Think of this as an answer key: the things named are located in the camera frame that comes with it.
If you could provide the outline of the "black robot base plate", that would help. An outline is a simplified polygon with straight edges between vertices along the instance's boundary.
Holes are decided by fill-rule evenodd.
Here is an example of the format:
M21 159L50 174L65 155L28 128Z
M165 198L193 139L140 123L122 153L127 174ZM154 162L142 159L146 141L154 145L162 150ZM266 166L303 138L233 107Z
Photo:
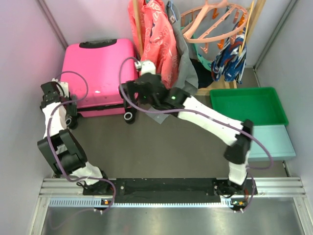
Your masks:
M235 186L227 179L216 178L117 178L115 203L215 203L223 196L257 194L256 186L247 179Z

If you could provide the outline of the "pink hard-shell suitcase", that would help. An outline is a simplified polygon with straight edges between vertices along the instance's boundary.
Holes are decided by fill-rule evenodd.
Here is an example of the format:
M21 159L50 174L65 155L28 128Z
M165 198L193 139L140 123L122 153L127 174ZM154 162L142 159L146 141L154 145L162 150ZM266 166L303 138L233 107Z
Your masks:
M135 121L136 109L120 95L119 84L135 80L135 50L129 39L108 39L69 45L60 80L79 99L77 114L84 118L122 115L127 124Z

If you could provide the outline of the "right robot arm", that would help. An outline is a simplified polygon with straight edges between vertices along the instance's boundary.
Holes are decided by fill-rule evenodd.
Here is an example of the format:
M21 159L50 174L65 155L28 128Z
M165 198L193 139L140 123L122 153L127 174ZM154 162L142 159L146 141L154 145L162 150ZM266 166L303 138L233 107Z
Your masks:
M226 145L224 158L228 161L228 188L241 193L246 188L247 161L250 154L253 123L226 117L203 105L181 88L167 89L160 75L146 73L137 80L119 84L121 96L134 108L135 101L150 104L156 114L171 114L193 123L220 138Z

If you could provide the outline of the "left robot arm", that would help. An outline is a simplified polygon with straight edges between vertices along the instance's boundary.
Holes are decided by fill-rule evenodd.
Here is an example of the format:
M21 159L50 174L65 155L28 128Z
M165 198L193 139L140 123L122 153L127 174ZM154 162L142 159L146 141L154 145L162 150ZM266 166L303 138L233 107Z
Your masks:
M51 151L47 140L50 134L53 149L67 176L81 178L76 184L83 188L84 195L104 195L110 191L111 183L100 168L93 166L87 160L87 155L77 139L71 133L78 125L76 103L60 106L54 114L54 108L71 100L68 84L53 79L41 85L44 93L40 109L45 116L45 134L37 142L37 147L56 175L62 175L59 165Z

